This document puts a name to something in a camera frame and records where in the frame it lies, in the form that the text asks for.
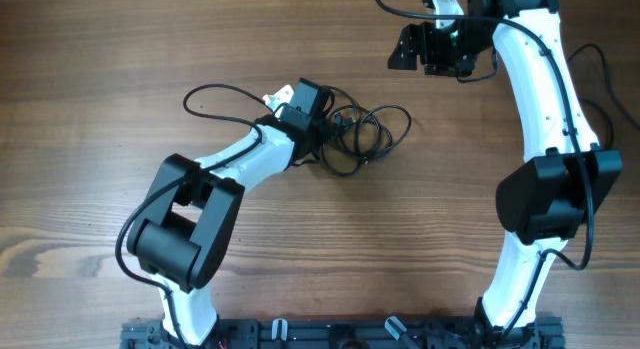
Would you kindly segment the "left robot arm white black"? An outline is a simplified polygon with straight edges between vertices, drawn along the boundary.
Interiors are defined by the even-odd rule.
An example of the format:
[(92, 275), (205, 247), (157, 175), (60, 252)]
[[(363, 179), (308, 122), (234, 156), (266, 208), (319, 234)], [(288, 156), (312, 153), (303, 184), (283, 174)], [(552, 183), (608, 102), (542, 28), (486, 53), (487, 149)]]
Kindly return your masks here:
[(335, 100), (326, 86), (300, 79), (260, 99), (269, 114), (249, 122), (246, 137), (216, 154), (167, 157), (144, 201), (125, 221), (115, 255), (134, 255), (156, 287), (164, 316), (148, 325), (149, 348), (220, 348), (210, 281), (227, 252), (243, 196), (318, 146)]

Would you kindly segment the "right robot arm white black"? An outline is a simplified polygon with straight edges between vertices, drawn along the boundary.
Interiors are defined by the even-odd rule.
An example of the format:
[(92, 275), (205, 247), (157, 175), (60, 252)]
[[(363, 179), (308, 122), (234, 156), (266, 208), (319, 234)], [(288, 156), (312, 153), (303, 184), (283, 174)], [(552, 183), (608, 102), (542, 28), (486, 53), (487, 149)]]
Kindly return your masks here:
[(524, 162), (496, 190), (505, 236), (491, 284), (478, 299), (468, 332), (473, 347), (542, 346), (559, 326), (536, 316), (555, 261), (579, 229), (585, 269), (595, 215), (622, 170), (620, 154), (602, 147), (585, 118), (564, 55), (558, 0), (422, 0), (409, 13), (388, 65), (473, 81), (478, 55), (490, 51), (514, 93)]

